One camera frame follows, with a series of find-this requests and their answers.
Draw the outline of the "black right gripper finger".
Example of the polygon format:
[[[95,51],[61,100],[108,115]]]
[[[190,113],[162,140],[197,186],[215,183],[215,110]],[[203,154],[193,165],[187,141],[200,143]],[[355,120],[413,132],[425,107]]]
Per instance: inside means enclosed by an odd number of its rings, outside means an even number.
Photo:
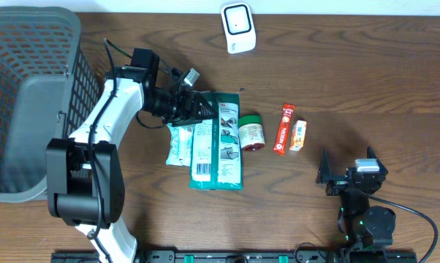
[[[327,154],[325,149],[322,149],[322,157],[318,169],[318,173],[316,176],[316,183],[323,184],[327,183],[332,178],[332,173],[328,161]]]
[[[367,159],[378,159],[378,157],[374,153],[373,148],[371,146],[367,147],[366,158]]]

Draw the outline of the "teal packet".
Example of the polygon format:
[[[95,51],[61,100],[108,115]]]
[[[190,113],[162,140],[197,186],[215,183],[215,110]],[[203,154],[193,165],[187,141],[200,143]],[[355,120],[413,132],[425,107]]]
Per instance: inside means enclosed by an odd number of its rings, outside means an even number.
[[[169,123],[167,127],[171,138],[166,165],[189,167],[191,165],[194,125],[173,126]]]

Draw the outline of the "white green packet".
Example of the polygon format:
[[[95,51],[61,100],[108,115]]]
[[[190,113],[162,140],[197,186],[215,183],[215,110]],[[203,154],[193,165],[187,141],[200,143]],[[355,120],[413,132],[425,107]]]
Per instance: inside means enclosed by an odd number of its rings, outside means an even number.
[[[191,147],[190,188],[241,191],[242,156],[238,94],[210,92],[203,96],[218,116],[194,126]]]

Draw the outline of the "small orange box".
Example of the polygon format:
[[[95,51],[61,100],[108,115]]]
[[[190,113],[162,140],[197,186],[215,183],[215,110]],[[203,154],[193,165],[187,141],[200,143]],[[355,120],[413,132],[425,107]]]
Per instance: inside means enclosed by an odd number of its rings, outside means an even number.
[[[306,128],[307,122],[298,120],[292,128],[292,135],[290,138],[290,146],[289,149],[292,151],[300,151],[305,142],[306,138]]]

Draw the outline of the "green lid spice jar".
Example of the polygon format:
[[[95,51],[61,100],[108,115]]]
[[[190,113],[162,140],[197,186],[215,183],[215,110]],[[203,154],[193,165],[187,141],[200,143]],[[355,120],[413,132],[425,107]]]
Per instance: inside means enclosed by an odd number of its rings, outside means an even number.
[[[240,146],[244,151],[257,151],[265,147],[260,115],[244,115],[238,120]]]

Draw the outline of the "small red sachet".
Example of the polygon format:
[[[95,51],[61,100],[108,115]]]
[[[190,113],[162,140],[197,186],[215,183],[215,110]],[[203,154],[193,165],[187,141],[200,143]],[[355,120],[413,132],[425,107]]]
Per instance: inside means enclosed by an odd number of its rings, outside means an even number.
[[[277,153],[280,156],[283,156],[286,151],[285,147],[287,143],[287,136],[289,133],[294,111],[295,106],[293,104],[283,103],[282,116],[278,126],[276,141],[273,146],[273,152]]]

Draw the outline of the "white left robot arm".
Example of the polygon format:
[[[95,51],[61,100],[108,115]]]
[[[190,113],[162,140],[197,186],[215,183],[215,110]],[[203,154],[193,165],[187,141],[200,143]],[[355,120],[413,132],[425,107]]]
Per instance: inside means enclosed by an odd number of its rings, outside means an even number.
[[[145,261],[121,216],[125,186],[118,148],[132,119],[146,111],[164,124],[185,126],[218,116],[193,89],[195,69],[170,69],[168,86],[159,88],[159,56],[136,48],[130,58],[128,65],[110,65],[102,96],[81,126],[46,148],[48,210],[85,234],[100,262]]]

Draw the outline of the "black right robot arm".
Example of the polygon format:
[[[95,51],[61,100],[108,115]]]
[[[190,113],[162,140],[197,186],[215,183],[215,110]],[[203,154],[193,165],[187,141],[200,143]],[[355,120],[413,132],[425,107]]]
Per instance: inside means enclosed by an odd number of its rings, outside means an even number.
[[[326,195],[340,198],[338,227],[357,249],[385,248],[393,243],[395,212],[369,203],[387,174],[372,148],[367,148],[366,157],[355,160],[343,175],[334,175],[327,154],[322,154],[316,182],[326,186]]]

